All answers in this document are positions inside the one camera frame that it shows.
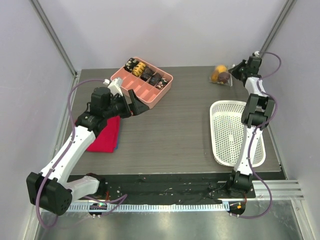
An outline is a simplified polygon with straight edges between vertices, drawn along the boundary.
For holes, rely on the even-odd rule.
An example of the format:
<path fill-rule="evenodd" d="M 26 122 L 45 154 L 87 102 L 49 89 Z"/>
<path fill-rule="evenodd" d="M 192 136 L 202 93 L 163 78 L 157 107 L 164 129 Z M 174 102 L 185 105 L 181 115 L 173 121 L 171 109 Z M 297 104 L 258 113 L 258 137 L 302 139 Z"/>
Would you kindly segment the dark red fake fruit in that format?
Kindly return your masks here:
<path fill-rule="evenodd" d="M 219 84 L 228 84 L 230 80 L 230 74 L 228 72 L 221 72 L 218 74 L 217 82 Z"/>

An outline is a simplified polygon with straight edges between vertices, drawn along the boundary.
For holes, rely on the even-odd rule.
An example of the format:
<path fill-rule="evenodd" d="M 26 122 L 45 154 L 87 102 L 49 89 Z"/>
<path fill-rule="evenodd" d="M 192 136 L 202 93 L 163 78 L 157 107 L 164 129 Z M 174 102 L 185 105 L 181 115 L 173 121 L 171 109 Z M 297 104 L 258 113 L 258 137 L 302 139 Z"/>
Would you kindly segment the clear zip top bag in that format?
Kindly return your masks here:
<path fill-rule="evenodd" d="M 209 82 L 231 87 L 233 85 L 233 78 L 229 72 L 229 67 L 223 64 L 215 65 L 209 76 Z"/>

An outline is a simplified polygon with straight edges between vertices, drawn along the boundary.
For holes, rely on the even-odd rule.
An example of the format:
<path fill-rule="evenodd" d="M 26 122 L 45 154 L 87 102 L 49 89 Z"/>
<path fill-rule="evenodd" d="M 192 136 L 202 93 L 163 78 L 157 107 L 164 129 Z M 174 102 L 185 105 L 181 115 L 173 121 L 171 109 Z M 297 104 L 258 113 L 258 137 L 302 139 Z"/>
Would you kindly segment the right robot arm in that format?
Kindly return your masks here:
<path fill-rule="evenodd" d="M 262 76 L 259 74 L 261 64 L 259 53 L 253 53 L 229 70 L 231 76 L 240 80 L 249 93 L 241 115 L 243 140 L 240 154 L 225 186 L 226 193 L 233 198 L 247 194 L 252 189 L 256 149 L 276 106 L 276 101 L 265 92 L 262 85 Z"/>

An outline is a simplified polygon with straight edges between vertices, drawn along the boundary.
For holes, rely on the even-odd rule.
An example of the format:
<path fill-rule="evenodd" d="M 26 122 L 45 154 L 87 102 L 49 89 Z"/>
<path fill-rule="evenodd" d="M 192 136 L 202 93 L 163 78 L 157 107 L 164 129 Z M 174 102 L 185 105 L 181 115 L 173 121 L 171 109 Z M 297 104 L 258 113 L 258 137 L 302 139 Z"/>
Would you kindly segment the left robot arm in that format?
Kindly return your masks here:
<path fill-rule="evenodd" d="M 72 131 L 55 157 L 40 173 L 31 172 L 27 179 L 30 202 L 37 210 L 44 209 L 63 215 L 73 201 L 86 196 L 100 200 L 107 192 L 105 178 L 88 173 L 78 180 L 68 178 L 76 163 L 113 117 L 122 119 L 140 115 L 150 108 L 131 89 L 130 103 L 121 92 L 112 93 L 108 87 L 97 87 L 91 94 L 86 110 L 72 122 Z"/>

